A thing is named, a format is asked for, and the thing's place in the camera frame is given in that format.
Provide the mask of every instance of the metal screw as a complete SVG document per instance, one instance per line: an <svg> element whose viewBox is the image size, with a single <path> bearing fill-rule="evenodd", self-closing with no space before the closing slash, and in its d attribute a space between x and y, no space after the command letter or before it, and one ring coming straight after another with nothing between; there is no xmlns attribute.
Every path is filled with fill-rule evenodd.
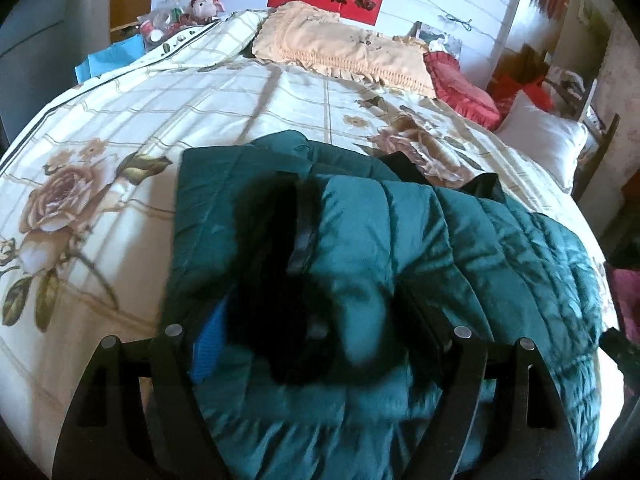
<svg viewBox="0 0 640 480"><path fill-rule="evenodd" d="M462 325L455 327L453 333L462 339L469 339L471 337L471 330Z"/></svg>
<svg viewBox="0 0 640 480"><path fill-rule="evenodd" d="M100 346L104 349L109 349L116 346L117 342L118 342L118 338L116 336L108 335L107 337L103 338L102 341L100 341Z"/></svg>
<svg viewBox="0 0 640 480"><path fill-rule="evenodd" d="M177 335L180 335L182 333L182 326L174 323L165 328L164 333L169 337L176 337Z"/></svg>
<svg viewBox="0 0 640 480"><path fill-rule="evenodd" d="M535 343L528 337L523 337L520 340L520 346L522 346L525 350L533 350L536 347Z"/></svg>

